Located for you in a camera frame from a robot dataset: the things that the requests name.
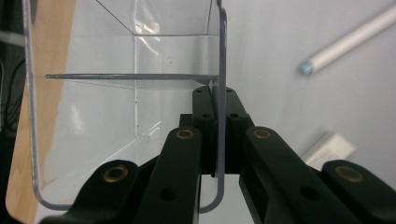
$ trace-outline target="transparent acrylic box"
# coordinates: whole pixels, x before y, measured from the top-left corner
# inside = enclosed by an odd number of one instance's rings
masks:
[[[222,18],[220,5],[211,0],[24,0],[33,182],[43,205],[67,209],[107,161],[141,165],[157,156],[179,115],[191,113],[192,90],[202,85],[219,88],[223,147],[225,13]],[[201,205],[215,195],[221,198],[221,156],[218,160],[219,183]]]

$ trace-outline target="wooden surface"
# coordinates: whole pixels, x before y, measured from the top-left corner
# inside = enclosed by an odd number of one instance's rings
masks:
[[[44,79],[44,75],[63,73],[67,60],[75,1],[40,0],[32,24],[31,41],[35,68],[35,92],[40,161],[46,159],[52,143],[54,121],[62,92],[62,81]],[[28,94],[25,88],[21,117],[8,181],[8,212],[22,223],[35,223],[38,206],[32,185]]]

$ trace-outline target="white wall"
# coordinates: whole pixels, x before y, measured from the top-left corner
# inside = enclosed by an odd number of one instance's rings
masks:
[[[357,147],[349,158],[396,189],[396,25],[311,77],[301,62],[395,1],[225,0],[227,85],[256,125],[303,155],[327,131]]]

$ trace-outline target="screw hole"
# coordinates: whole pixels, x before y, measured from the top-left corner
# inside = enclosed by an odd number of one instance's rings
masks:
[[[177,190],[173,188],[165,188],[161,190],[161,199],[165,202],[172,202],[177,198]]]
[[[128,175],[128,169],[124,165],[118,165],[105,171],[103,179],[108,183],[121,181]]]
[[[311,188],[304,187],[300,189],[301,194],[309,201],[319,201],[320,195],[319,193]]]

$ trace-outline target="black mechanical bracket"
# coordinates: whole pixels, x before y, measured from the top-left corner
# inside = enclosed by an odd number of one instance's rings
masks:
[[[70,210],[41,223],[198,223],[201,175],[214,175],[217,118],[208,87],[192,92],[161,154],[137,167],[100,166]],[[254,126],[227,89],[226,173],[239,185],[255,223],[396,223],[396,192],[361,166],[304,164],[273,130]]]

